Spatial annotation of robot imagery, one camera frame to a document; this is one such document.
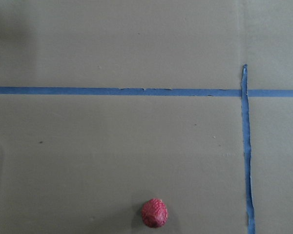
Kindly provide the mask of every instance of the blue tape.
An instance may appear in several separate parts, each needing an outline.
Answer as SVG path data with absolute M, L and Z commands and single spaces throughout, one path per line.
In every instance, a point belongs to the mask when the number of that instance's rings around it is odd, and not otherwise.
M 242 128 L 244 142 L 244 163 L 245 163 L 245 183 L 246 183 L 246 203 L 249 216 L 248 233 L 255 234 L 254 206 L 251 192 L 251 130 L 248 100 L 248 66 L 243 66 L 242 72 Z
M 248 91 L 249 97 L 293 97 L 293 90 L 253 89 Z
M 124 96 L 213 96 L 240 97 L 238 89 L 141 89 L 141 88 L 68 88 L 0 87 L 0 94 L 23 95 L 124 95 Z

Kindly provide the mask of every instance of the horizontal blue tape strip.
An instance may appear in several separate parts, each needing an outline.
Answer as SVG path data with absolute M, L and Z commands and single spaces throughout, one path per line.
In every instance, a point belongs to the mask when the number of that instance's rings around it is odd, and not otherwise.
M 244 144 L 245 163 L 245 184 L 246 184 L 246 204 L 249 216 L 248 233 L 255 234 L 255 216 L 251 191 L 251 129 L 248 100 L 248 67 L 243 66 L 242 71 L 242 130 Z
M 241 90 L 238 90 L 238 89 L 221 90 L 221 89 L 0 87 L 0 94 L 240 97 Z
M 269 90 L 252 89 L 248 90 L 249 97 L 293 97 L 293 90 Z

